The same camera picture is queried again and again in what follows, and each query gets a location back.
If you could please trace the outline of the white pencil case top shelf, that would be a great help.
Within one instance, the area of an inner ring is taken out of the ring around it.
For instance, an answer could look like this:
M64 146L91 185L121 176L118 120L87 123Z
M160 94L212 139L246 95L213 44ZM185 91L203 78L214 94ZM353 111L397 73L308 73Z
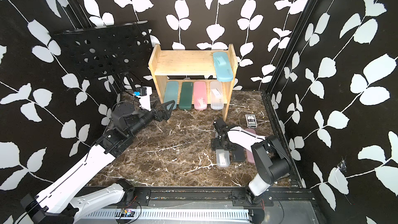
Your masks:
M228 167L230 165L230 153L227 150L217 149L216 150L216 159L218 167Z

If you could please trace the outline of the dark grey pencil case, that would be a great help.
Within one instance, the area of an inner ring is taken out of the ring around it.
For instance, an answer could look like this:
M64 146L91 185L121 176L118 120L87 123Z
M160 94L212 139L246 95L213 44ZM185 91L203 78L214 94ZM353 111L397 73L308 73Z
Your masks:
M242 147L236 147L234 150L232 150L232 160L233 162L245 162L245 149Z

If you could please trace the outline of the pink pencil case top shelf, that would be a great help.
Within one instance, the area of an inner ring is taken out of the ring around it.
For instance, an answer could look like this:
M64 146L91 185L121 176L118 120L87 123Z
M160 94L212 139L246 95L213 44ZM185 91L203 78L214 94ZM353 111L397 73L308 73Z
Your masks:
M252 134L254 134L254 135L256 135L256 131L254 129L247 128L245 130L250 132L250 133L252 133ZM254 159L253 153L251 151L247 150L247 149L246 149L246 157L247 157L247 162L248 163L255 164L255 159Z

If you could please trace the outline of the light blue pencil case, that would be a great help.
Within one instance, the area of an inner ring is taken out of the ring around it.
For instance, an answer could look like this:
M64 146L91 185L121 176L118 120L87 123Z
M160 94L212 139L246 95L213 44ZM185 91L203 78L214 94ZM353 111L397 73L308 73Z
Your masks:
M233 80L233 71L226 52L213 53L214 67L218 81L226 83Z

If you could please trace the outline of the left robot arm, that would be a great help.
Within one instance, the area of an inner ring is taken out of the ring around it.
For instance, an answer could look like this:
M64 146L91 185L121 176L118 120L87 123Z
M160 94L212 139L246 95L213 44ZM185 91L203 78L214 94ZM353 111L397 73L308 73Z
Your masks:
M124 179L84 196L77 196L83 187L104 167L118 158L152 121L169 120L174 100L137 110L132 103L122 103L111 114L114 124L90 147L88 153L69 171L36 196L21 200L25 213L21 221L34 224L75 224L83 217L106 206L127 199L134 187Z

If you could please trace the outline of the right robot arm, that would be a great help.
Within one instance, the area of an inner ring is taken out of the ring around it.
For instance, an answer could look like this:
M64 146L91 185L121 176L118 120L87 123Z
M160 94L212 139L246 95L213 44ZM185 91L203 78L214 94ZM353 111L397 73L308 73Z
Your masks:
M265 137L239 126L227 125L222 118L212 124L217 135L211 140L211 149L216 152L217 166L230 165L230 152L234 153L235 162L244 162L249 154L255 162L256 176L244 191L234 191L232 200L248 206L273 205L272 197L266 191L292 168L280 140L273 135Z

